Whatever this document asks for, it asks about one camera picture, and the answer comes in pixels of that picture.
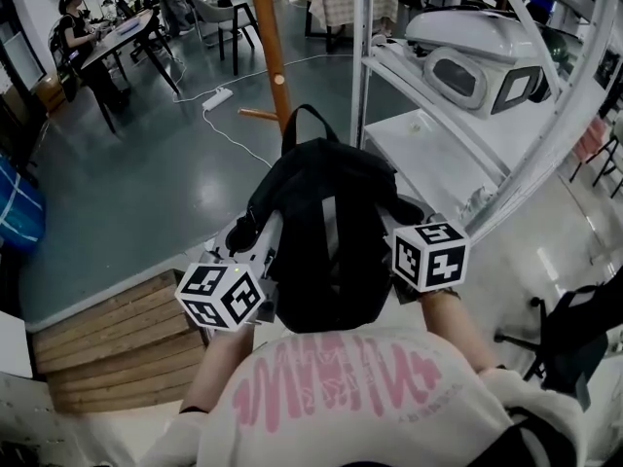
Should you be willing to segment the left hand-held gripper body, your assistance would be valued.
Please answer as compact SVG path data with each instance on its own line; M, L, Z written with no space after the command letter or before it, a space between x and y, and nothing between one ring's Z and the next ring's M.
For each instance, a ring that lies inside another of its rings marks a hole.
M251 245L234 253L227 237L236 225L231 222L204 245L175 291L190 319L204 329L235 332L247 323L275 321L276 282L269 268L278 249L281 216L274 212Z

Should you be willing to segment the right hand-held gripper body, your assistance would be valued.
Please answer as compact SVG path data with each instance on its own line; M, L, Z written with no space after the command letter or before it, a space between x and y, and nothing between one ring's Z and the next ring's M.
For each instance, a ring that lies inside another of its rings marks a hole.
M428 204L400 195L382 210L392 272L420 293L464 282L471 239L462 226Z

